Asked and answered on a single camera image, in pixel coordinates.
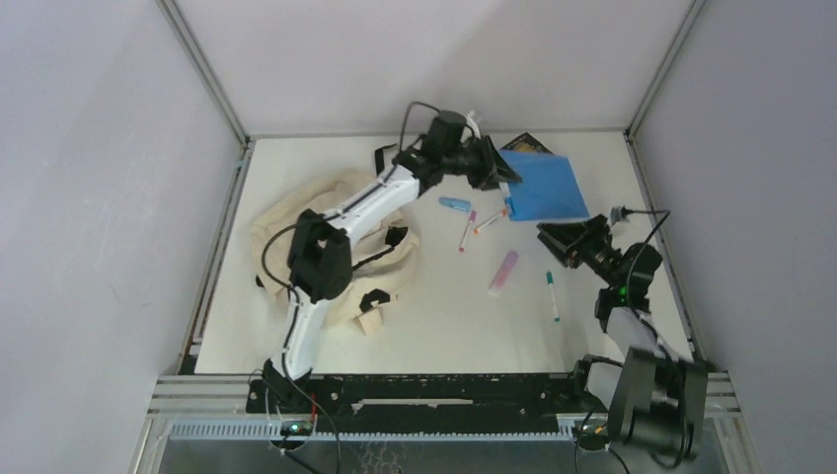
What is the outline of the blue notebook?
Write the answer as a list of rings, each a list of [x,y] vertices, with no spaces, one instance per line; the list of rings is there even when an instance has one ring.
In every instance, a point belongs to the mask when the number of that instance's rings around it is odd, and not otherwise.
[[[521,178],[505,183],[504,203],[512,221],[559,221],[589,217],[571,161],[566,156],[500,150]]]

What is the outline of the beige canvas student bag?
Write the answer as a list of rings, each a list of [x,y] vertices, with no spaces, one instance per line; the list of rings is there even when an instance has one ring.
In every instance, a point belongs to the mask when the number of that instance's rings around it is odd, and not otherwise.
[[[289,197],[279,200],[251,225],[251,249],[257,269],[257,283],[276,304],[288,301],[285,290],[269,281],[261,268],[266,254],[267,270],[283,281],[289,280],[287,256],[293,236],[288,231],[272,244],[267,241],[280,230],[296,223],[306,209],[324,212],[357,194],[373,181],[373,174],[358,168],[329,171],[306,184]],[[405,293],[418,271],[420,239],[404,215],[396,210],[373,225],[352,250],[352,280],[325,318],[326,326],[349,321],[357,323],[366,336],[383,326],[382,310]]]

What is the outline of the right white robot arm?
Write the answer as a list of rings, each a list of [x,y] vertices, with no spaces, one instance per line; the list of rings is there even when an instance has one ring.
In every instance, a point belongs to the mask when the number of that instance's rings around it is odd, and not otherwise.
[[[672,348],[655,327],[648,290],[662,263],[648,239],[614,247],[607,217],[540,223],[538,238],[567,269],[590,268],[605,285],[593,315],[622,361],[586,355],[573,372],[571,400],[581,410],[608,411],[611,440],[644,449],[673,470],[693,460],[701,442],[709,372]]]

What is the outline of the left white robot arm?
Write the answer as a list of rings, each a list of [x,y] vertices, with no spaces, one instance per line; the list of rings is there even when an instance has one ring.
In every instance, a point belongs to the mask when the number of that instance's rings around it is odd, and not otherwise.
[[[520,175],[499,155],[492,139],[459,113],[437,110],[428,129],[411,144],[398,142],[389,165],[376,160],[377,177],[360,192],[324,212],[304,210],[285,231],[292,235],[286,263],[289,279],[260,264],[265,276],[289,297],[278,348],[265,362],[270,399],[286,412],[301,409],[309,389],[321,326],[354,272],[352,250],[384,217],[420,198],[446,176],[464,176],[475,190],[519,183]]]

